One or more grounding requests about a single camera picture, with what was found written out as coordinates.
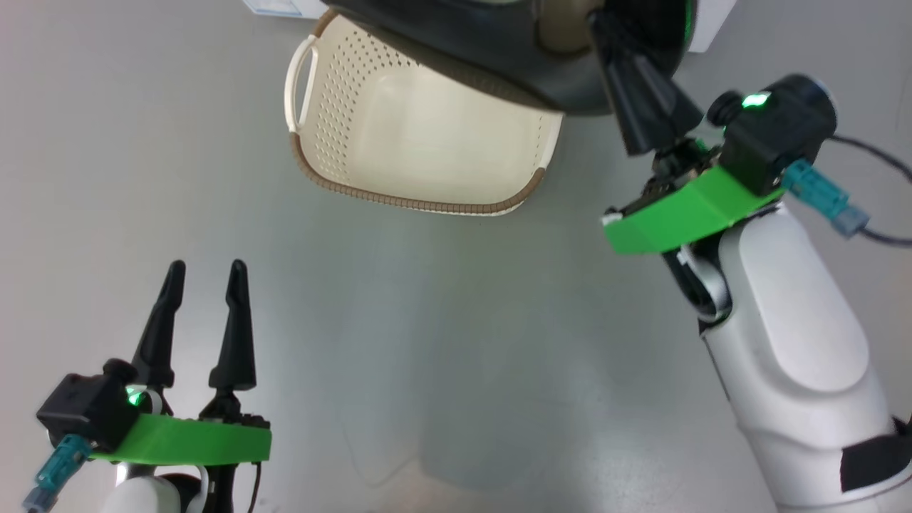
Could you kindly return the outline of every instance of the gray surface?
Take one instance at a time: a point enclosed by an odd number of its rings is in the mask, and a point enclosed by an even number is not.
[[[170,397],[202,408],[242,257],[260,369],[243,401],[275,427],[258,511],[771,511],[666,271],[599,234],[647,177],[614,122],[568,120],[542,188],[503,218],[330,194],[296,169],[281,111],[309,28],[237,1],[4,6],[2,508],[47,453],[32,412],[64,373],[131,355],[176,257]],[[904,0],[742,0],[680,79],[706,107],[805,70],[837,95],[844,132],[912,159],[910,34]],[[900,179],[838,149],[820,162],[878,227],[912,232]],[[799,215],[907,414],[912,258]],[[57,511],[95,510],[112,476],[89,466]],[[245,469],[239,509],[250,483]]]

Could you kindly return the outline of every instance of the green led light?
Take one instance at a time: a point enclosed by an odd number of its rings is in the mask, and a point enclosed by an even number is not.
[[[693,37],[693,1],[689,0],[684,6],[684,44],[688,44]]]
[[[140,405],[140,400],[142,399],[142,391],[137,392],[135,388],[127,389],[128,401],[134,406]]]
[[[757,94],[751,94],[744,101],[741,102],[741,106],[745,109],[748,107],[760,107],[762,104],[766,103],[766,100],[770,98],[770,93],[768,92],[759,92]]]

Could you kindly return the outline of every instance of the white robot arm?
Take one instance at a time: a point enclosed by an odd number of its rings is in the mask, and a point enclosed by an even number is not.
[[[908,458],[896,472],[876,448],[846,458],[899,433],[864,331],[803,228],[770,209],[722,234],[718,265],[701,280],[722,279],[728,313],[701,336],[779,510],[912,511]]]

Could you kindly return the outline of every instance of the basket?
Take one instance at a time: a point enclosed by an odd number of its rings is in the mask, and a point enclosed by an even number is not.
[[[562,118],[443,77],[333,11],[297,49],[285,79],[285,121],[308,178],[441,214],[500,215],[522,204],[544,177]]]

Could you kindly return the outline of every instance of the green plastic mount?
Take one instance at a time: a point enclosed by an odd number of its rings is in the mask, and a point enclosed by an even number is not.
[[[96,459],[154,466],[220,466],[267,461],[273,434],[236,424],[141,414],[114,453]]]
[[[605,236],[620,254],[665,253],[732,227],[783,193],[757,197],[716,166],[679,191],[606,225]]]

